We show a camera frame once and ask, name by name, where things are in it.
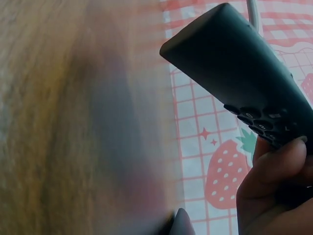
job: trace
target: hand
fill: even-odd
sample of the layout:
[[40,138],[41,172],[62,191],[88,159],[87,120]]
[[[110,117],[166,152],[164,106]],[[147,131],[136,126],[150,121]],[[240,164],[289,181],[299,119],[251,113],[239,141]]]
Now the hand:
[[313,158],[306,158],[305,142],[300,137],[271,151],[258,138],[253,168],[237,192],[240,235],[313,234],[313,199],[292,204],[313,185]]

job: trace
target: red and white checkered pattern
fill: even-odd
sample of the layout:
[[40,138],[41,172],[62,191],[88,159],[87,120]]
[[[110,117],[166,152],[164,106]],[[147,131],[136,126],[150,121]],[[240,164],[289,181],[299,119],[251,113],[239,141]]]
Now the red and white checkered pattern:
[[[167,39],[223,0],[161,0]],[[248,18],[246,1],[229,1]],[[313,73],[313,0],[259,0],[265,39],[300,86]],[[206,202],[204,187],[212,154],[240,136],[237,119],[202,87],[170,65],[184,182],[184,202],[197,235],[238,234],[236,210]]]

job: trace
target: blurry object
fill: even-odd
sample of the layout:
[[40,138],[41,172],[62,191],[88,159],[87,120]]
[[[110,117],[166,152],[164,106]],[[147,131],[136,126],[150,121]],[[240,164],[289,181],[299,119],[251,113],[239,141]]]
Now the blurry object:
[[0,234],[154,233],[180,187],[158,0],[0,11]]

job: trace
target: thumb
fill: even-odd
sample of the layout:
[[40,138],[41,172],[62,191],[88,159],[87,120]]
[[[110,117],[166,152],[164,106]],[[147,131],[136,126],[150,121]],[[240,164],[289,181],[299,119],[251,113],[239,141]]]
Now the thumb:
[[258,159],[237,192],[239,223],[253,220],[275,204],[274,193],[280,184],[298,174],[305,163],[306,140],[299,137]]

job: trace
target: cable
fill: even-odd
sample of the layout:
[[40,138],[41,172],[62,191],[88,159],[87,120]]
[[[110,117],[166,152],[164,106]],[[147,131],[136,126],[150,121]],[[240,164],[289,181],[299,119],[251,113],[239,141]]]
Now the cable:
[[248,8],[249,21],[253,25],[255,30],[259,32],[260,31],[259,14],[256,0],[246,0],[246,5]]

